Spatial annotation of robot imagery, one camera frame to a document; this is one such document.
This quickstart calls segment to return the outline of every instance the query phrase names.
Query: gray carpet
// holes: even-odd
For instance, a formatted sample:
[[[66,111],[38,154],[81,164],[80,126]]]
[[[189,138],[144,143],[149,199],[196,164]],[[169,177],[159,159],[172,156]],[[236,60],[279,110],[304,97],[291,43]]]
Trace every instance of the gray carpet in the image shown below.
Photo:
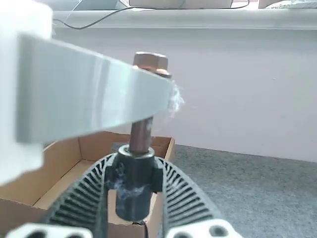
[[[317,237],[317,163],[177,145],[175,164],[244,238]]]

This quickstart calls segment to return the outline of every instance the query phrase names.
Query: dust fluff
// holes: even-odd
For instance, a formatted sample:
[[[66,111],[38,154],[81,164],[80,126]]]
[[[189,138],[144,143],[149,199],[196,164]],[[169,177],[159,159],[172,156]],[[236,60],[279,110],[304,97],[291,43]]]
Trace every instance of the dust fluff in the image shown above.
[[[172,84],[173,84],[173,90],[171,93],[171,97],[169,99],[169,112],[170,112],[171,118],[173,118],[175,114],[185,104],[185,101],[180,94],[179,87],[176,85],[175,81],[172,81]]]

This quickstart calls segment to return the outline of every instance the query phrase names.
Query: copper hex bolt head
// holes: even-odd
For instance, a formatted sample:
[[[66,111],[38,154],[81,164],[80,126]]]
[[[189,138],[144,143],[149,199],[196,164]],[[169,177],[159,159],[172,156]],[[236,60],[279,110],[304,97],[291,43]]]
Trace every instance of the copper hex bolt head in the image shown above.
[[[161,54],[143,51],[136,52],[133,65],[161,76],[169,75],[167,72],[168,59]]]

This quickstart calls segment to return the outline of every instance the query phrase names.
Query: white plastic block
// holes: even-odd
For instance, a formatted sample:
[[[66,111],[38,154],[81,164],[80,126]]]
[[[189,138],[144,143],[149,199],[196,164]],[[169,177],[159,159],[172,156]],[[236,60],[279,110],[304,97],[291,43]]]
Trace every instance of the white plastic block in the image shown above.
[[[18,35],[49,39],[52,10],[32,0],[0,0],[0,185],[42,166],[42,144],[16,142]]]
[[[65,227],[26,223],[7,234],[5,238],[27,238],[30,237],[45,238],[93,238],[90,230],[79,227]]]

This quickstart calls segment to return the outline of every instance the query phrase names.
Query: cardboard box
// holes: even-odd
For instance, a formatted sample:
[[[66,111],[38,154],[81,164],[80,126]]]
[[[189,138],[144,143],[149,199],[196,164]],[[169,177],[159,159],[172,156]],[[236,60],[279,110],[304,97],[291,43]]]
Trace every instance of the cardboard box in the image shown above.
[[[129,135],[99,132],[93,135],[55,142],[44,150],[45,163],[35,172],[0,187],[0,234],[26,222],[36,222],[58,196],[76,181],[95,161],[111,153],[115,142],[126,143]],[[156,156],[174,159],[173,138],[154,137]],[[115,214],[115,191],[108,195],[108,237],[156,238],[161,222],[162,197],[151,199],[146,226],[133,225]]]

